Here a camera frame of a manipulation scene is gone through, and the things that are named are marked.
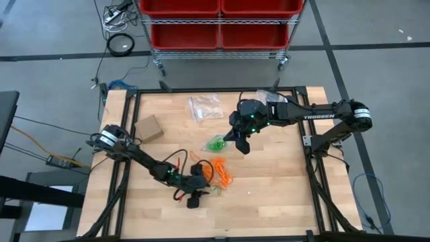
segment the cardboard box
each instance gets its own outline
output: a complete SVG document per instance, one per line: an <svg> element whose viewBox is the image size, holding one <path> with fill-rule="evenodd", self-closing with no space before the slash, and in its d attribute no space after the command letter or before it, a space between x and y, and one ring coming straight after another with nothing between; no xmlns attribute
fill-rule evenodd
<svg viewBox="0 0 430 242"><path fill-rule="evenodd" d="M143 143L148 143L163 135L154 115L137 121L134 126L136 127L136 137L140 138Z"/></svg>

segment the plastic bag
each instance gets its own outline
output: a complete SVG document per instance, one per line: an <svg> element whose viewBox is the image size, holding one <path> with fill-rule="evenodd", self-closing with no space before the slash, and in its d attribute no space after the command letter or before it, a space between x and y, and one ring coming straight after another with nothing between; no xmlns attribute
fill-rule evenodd
<svg viewBox="0 0 430 242"><path fill-rule="evenodd" d="M231 144L233 142L232 141L224 141L223 138L224 138L224 135L222 135L222 134L215 135L214 138L211 138L202 147L202 151L221 153L221 152L227 150L227 148L229 148L229 146L231 146Z"/></svg>
<svg viewBox="0 0 430 242"><path fill-rule="evenodd" d="M288 102L288 100L281 95L266 90L257 90L255 95L257 96L257 100L264 105L266 105L266 102Z"/></svg>
<svg viewBox="0 0 430 242"><path fill-rule="evenodd" d="M221 102L215 93L188 98L191 114L196 122L210 118L222 118Z"/></svg>

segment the red bin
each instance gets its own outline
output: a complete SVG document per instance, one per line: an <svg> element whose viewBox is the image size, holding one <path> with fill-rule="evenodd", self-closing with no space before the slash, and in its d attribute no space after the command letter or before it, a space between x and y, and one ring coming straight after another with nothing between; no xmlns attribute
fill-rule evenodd
<svg viewBox="0 0 430 242"><path fill-rule="evenodd" d="M215 18L220 0L140 0L140 10L153 18Z"/></svg>
<svg viewBox="0 0 430 242"><path fill-rule="evenodd" d="M224 49L282 49L288 44L286 24L224 24L221 47Z"/></svg>
<svg viewBox="0 0 430 242"><path fill-rule="evenodd" d="M153 24L153 47L159 50L211 50L218 47L216 24Z"/></svg>
<svg viewBox="0 0 430 242"><path fill-rule="evenodd" d="M303 9L303 0L221 0L224 17L291 18Z"/></svg>

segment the wooden table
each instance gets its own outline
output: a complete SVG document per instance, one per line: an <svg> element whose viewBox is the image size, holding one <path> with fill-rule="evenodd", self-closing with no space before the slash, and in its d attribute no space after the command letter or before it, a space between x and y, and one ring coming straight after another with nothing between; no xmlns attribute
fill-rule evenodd
<svg viewBox="0 0 430 242"><path fill-rule="evenodd" d="M327 103L323 87L307 89L310 103ZM125 91L109 92L101 128L106 124L120 125L125 94ZM163 160L177 149L194 151L203 159L217 157L200 149L214 135L225 134L230 130L228 115L236 109L238 93L218 93L223 118L196 123L191 118L187 99L200 94L205 95L142 95L138 118L154 114L164 131L162 137L143 144L142 149L158 160ZM255 92L244 93L243 98L255 98ZM128 129L131 126L133 103L131 100ZM333 121L317 120L315 126L318 133L324 133L333 126ZM318 234L298 125L267 127L260 134L253 135L249 142L251 152L246 156L234 146L220 155L227 159L226 168L234 176L234 182L221 195L212 192L202 197L200 207L193 210L186 208L186 201L176 202L172 199L175 189L155 181L144 167L133 162L121 238L304 235L309 229ZM329 153L341 157L336 149L330 149ZM177 157L183 157L183 154L174 156L170 162L176 163ZM104 154L96 154L93 166L103 159ZM189 166L193 163L188 159L185 172L189 172ZM330 157L324 158L324 164L333 202L351 224L360 229L345 165ZM103 210L112 167L113 162L106 161L91 172L78 235L88 231ZM326 228L329 228L327 210L323 201L321 204ZM112 213L111 233L114 231L117 211L118 206Z"/></svg>

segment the concrete floor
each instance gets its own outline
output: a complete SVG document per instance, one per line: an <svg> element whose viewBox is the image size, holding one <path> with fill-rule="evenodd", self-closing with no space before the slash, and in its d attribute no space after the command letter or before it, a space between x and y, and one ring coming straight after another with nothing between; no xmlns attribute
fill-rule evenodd
<svg viewBox="0 0 430 242"><path fill-rule="evenodd" d="M5 9L9 1L15 2L0 0L0 9ZM97 2L100 8L111 3ZM426 24L430 1L325 0L317 1L317 6L331 44L430 42L430 25ZM98 90L90 89L93 85L90 79L95 75L99 58L47 57L103 52L105 42L92 1L16 0L3 19L0 59L28 55L49 59L1 62L0 91L21 93L17 115L83 132L96 131ZM140 35L142 29L129 28L127 32ZM320 46L322 43L308 6L292 44ZM135 50L148 50L144 38L136 38ZM427 222L430 195L426 192L430 188L427 178L430 142L429 131L425 129L430 122L430 114L425 111L430 88L427 64L430 48L336 50L334 54L349 97L364 102L372 111L374 128L363 137L375 174L384 182L394 233L430 237ZM133 71L126 82L141 89L158 88L161 79L172 87L244 87L268 86L281 77L280 85L324 86L330 102L340 100L324 50L291 51L290 55L292 60L281 73L276 71L275 60L166 60L167 77L160 77L150 63L145 70ZM143 66L147 58L106 58L100 69L100 80L108 83L118 79L130 67ZM57 153L71 156L82 147L77 158L90 164L92 155L85 144L86 136L18 119L14 123ZM15 132L9 133L7 142L43 155ZM353 138L346 142L344 150L345 159L351 165L352 180L363 173ZM0 175L21 180L28 172L53 170L56 169L9 149L4 149L0 158ZM365 179L358 182L357 195L368 213L377 218ZM10 234L12 222L0 220L0 234ZM76 229L76 223L73 226L71 230Z"/></svg>

